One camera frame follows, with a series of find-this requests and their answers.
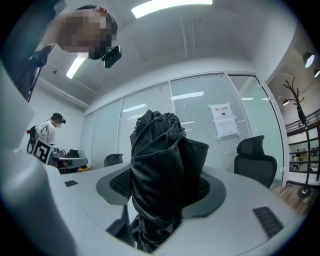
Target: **wooden floor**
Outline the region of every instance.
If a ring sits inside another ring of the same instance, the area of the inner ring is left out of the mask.
[[[308,213],[314,204],[318,194],[318,189],[312,189],[312,193],[307,198],[300,198],[297,194],[301,186],[287,184],[284,187],[273,186],[270,190],[285,201],[291,208],[293,208],[299,215]]]

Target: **folded umbrella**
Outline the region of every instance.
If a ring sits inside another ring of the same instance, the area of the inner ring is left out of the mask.
[[[182,209],[197,200],[207,144],[186,138],[173,113],[148,110],[131,141],[131,193],[138,216],[131,224],[137,247],[153,252],[180,225]]]

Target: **camera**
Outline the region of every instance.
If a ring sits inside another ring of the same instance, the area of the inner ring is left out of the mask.
[[[112,50],[107,51],[106,54],[101,58],[104,62],[106,69],[109,69],[115,64],[122,56],[122,50],[120,46],[115,46]]]

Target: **paper sign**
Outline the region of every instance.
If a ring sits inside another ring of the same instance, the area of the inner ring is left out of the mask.
[[[234,118],[224,118],[214,121],[219,137],[238,134],[237,123]]]
[[[210,108],[214,120],[234,117],[229,103],[210,105]]]
[[[218,137],[239,134],[236,118],[229,103],[210,105]]]
[[[36,156],[44,164],[48,164],[53,146],[44,142],[42,139],[38,139],[34,145],[32,155]]]

